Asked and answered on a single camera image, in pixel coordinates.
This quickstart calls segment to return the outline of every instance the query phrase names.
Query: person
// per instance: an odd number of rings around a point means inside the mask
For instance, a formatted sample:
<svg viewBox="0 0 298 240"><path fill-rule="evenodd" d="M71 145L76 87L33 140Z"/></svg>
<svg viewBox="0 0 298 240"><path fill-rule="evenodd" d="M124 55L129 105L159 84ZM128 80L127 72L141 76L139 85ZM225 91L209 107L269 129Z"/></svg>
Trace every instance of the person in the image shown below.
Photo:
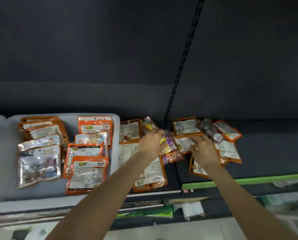
<svg viewBox="0 0 298 240"><path fill-rule="evenodd" d="M147 133L140 140L137 152L80 201L46 239L103 239L134 182L165 148L166 142L160 143L163 135L161 129ZM195 139L198 145L192 146L191 152L215 182L248 240L298 239L298 235L266 210L220 166L213 142L207 136Z"/></svg>

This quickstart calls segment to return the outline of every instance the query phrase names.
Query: stack of packages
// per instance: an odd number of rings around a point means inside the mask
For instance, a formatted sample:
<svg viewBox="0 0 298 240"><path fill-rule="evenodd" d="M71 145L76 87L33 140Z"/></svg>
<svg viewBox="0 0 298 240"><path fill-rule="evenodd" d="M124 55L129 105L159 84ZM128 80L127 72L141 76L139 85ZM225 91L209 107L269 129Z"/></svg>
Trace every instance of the stack of packages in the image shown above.
<svg viewBox="0 0 298 240"><path fill-rule="evenodd" d="M75 143L69 143L59 117L22 118L19 129L25 139L18 145L19 188L58 179L61 172L69 179L67 194L88 193L105 180L113 134L111 117L78 117Z"/></svg>
<svg viewBox="0 0 298 240"><path fill-rule="evenodd" d="M183 118L173 121L173 129L176 133L175 140L184 154L189 153L191 145L195 145L196 142L192 138L193 136L207 134L213 140L214 148L222 166L225 166L228 162L242 163L235 145L235 141L242 137L242 134L223 120L213 122L208 118L203 120L198 120L195 117ZM190 159L189 173L209 178L206 171L198 165L193 155Z"/></svg>
<svg viewBox="0 0 298 240"><path fill-rule="evenodd" d="M148 131L159 129L150 117L121 122L119 165L123 165L137 150L138 143ZM139 176L133 185L133 192L144 192L166 186L168 180L164 165L182 160L173 133L166 131L161 142L167 141L162 154L157 157Z"/></svg>

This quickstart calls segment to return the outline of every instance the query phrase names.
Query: hand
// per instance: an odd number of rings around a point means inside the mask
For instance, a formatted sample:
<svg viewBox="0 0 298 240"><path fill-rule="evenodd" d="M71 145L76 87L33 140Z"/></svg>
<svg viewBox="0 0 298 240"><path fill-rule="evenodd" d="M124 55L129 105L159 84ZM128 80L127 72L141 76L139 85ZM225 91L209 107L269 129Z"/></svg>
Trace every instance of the hand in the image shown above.
<svg viewBox="0 0 298 240"><path fill-rule="evenodd" d="M193 137L198 145L192 145L190 150L197 163L207 172L211 167L220 166L220 160L214 149L213 141L204 135Z"/></svg>
<svg viewBox="0 0 298 240"><path fill-rule="evenodd" d="M167 142L161 143L161 137L165 134L162 129L149 131L139 141L137 153L148 159L150 162L159 157L162 150L166 147Z"/></svg>

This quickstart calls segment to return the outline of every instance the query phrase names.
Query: green shelf strip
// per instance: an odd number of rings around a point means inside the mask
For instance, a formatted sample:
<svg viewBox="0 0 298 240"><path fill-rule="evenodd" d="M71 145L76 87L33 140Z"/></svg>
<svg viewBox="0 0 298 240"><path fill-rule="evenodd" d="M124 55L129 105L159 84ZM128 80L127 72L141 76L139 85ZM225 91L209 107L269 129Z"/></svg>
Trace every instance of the green shelf strip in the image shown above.
<svg viewBox="0 0 298 240"><path fill-rule="evenodd" d="M248 178L239 178L235 179L238 184L266 184L273 183L277 181L286 181L286 180L298 180L298 174L288 174L280 176L268 176L268 177L248 177ZM183 184L183 190L195 190L195 189L205 189L205 188L214 188L216 187L213 181L207 182L196 182Z"/></svg>

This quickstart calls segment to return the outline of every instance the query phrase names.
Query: left hand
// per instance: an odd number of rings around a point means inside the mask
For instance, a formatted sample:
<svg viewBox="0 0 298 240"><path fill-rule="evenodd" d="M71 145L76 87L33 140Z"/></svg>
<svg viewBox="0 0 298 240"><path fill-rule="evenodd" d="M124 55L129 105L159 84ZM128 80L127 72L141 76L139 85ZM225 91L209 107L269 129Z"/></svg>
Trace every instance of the left hand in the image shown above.
<svg viewBox="0 0 298 240"><path fill-rule="evenodd" d="M166 141L161 143L161 138L164 134L165 131L162 129L154 129L149 131L139 141L137 153L143 155L143 157L150 162L155 160L157 157L159 157L160 153L167 145Z"/></svg>

